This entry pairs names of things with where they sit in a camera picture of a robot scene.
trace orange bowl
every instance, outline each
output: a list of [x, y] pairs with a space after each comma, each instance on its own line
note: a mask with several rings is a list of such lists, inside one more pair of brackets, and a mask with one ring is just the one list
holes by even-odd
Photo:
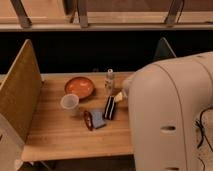
[[76, 94], [79, 99], [84, 99], [90, 96], [93, 91], [94, 84], [89, 78], [86, 77], [74, 77], [65, 85], [65, 93]]

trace white robot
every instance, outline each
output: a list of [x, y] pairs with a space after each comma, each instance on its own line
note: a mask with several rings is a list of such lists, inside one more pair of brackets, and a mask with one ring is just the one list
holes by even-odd
[[124, 81], [137, 171], [198, 171], [195, 119], [213, 106], [213, 52], [154, 62]]

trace paper cup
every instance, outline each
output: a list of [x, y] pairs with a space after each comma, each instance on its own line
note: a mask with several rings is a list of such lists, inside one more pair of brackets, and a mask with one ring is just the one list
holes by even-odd
[[66, 94], [61, 99], [61, 107], [70, 111], [70, 116], [78, 115], [79, 97], [75, 94]]

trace cardboard panel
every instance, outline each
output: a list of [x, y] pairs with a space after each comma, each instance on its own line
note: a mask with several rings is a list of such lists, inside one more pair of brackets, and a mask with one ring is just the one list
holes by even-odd
[[41, 85], [33, 46], [26, 40], [0, 87], [0, 126], [19, 145], [26, 140]]

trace glass bottle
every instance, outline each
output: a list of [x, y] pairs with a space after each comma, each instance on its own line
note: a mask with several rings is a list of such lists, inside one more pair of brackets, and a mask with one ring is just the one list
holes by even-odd
[[105, 79], [105, 89], [107, 96], [110, 96], [113, 94], [114, 89], [114, 73], [113, 69], [108, 69]]

